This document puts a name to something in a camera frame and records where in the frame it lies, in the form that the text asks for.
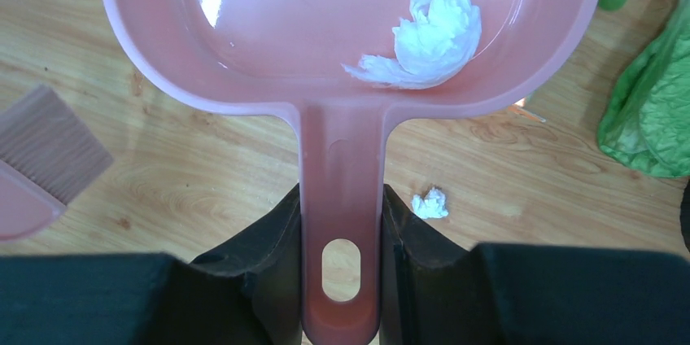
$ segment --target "white tissue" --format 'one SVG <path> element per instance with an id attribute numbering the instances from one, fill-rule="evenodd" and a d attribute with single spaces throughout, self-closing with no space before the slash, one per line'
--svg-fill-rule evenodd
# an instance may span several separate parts
<path id="1" fill-rule="evenodd" d="M 415 194 L 412 197 L 412 212 L 422 219 L 446 217 L 448 216 L 446 195 L 436 188 L 431 188 L 424 199 L 419 194 Z"/>
<path id="2" fill-rule="evenodd" d="M 343 64 L 362 81 L 401 89 L 428 89 L 455 76 L 474 56 L 482 34 L 479 8 L 470 0 L 410 0 L 413 21 L 393 28 L 395 56 L 364 55 Z"/>

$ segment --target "dustpan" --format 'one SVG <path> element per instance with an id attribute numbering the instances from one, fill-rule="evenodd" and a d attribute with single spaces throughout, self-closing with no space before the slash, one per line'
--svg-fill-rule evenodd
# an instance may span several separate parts
<path id="1" fill-rule="evenodd" d="M 477 54 L 444 84 L 391 90 L 342 64 L 393 55 L 391 28 L 409 0 L 103 0 L 139 70 L 177 100 L 234 116 L 273 115 L 299 140 L 303 325 L 315 343 L 367 343 L 378 327 L 379 220 L 386 138 L 413 118 L 460 119 L 507 107 L 568 58 L 597 0 L 473 0 Z M 360 250 L 347 302 L 321 286 L 335 239 Z"/>

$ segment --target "handle hole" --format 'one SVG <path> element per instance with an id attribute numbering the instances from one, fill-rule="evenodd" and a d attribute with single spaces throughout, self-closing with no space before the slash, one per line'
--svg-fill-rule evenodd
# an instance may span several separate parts
<path id="1" fill-rule="evenodd" d="M 352 300 L 361 286 L 361 255 L 356 244 L 335 239 L 321 253 L 321 286 L 336 302 Z"/>

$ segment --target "wooden floor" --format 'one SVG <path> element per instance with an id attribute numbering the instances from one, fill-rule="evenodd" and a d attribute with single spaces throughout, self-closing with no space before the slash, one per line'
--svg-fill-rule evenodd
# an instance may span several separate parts
<path id="1" fill-rule="evenodd" d="M 430 224 L 465 248 L 490 240 L 690 256 L 678 219 L 686 181 L 626 169 L 594 138 L 615 78 L 674 4 L 630 0 L 598 12 L 531 100 L 545 124 L 501 112 L 401 125 L 388 142 L 386 182 L 408 201 L 441 187 L 450 216 Z M 297 182 L 286 124 L 213 116 L 162 94 L 124 55 L 101 0 L 0 0 L 0 108 L 41 82 L 74 107 L 116 163 L 59 222 L 0 254 L 169 251 L 190 259 L 264 215 Z M 343 291 L 354 286 L 337 271 L 327 279 Z"/>

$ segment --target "dustpan handle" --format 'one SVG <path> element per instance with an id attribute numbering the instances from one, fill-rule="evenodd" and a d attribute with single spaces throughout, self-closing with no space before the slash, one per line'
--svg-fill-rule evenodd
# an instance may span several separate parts
<path id="1" fill-rule="evenodd" d="M 299 123 L 303 326 L 316 344 L 368 344 L 378 330 L 379 225 L 385 138 L 373 107 L 312 106 Z M 323 291 L 321 257 L 335 239 L 360 250 L 360 290 L 347 302 Z"/>

